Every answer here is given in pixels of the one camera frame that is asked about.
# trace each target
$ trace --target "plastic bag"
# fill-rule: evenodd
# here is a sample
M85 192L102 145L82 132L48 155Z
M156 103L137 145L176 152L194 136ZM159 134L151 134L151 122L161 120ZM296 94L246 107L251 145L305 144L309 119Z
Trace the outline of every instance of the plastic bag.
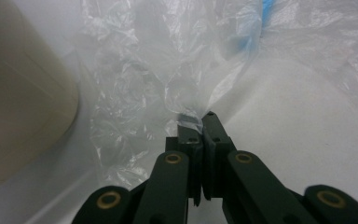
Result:
M102 181L133 188L148 178L179 123L200 118L257 53L257 0L83 0L76 37L96 88L90 138Z
M262 36L261 57L304 64L358 109L358 0L278 1Z

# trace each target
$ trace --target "screw hole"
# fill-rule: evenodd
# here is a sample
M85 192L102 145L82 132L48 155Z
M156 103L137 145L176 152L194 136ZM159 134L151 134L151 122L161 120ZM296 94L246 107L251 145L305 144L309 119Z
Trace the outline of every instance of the screw hole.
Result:
M241 162L241 163L251 163L252 162L252 157L250 155L248 155L248 154L245 154L245 153L237 154L235 156L235 159L238 162Z
M180 157L177 154L170 154L165 157L165 161L170 164L176 164L179 163L182 160L182 157Z
M120 203L121 196L115 191L108 191L98 198L97 205L101 209L109 209Z
M316 195L318 199L331 207L344 208L346 206L345 200L330 190L319 191Z

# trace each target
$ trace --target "white surface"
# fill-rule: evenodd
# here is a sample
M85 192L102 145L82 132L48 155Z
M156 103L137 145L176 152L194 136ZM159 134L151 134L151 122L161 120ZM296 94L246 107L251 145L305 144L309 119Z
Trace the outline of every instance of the white surface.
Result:
M0 187L0 223L70 223L100 187L84 141L90 107L81 97L72 131ZM358 107L303 63L261 53L213 111L237 149L258 155L289 189L326 184L358 200ZM218 200L189 211L190 224L224 220Z

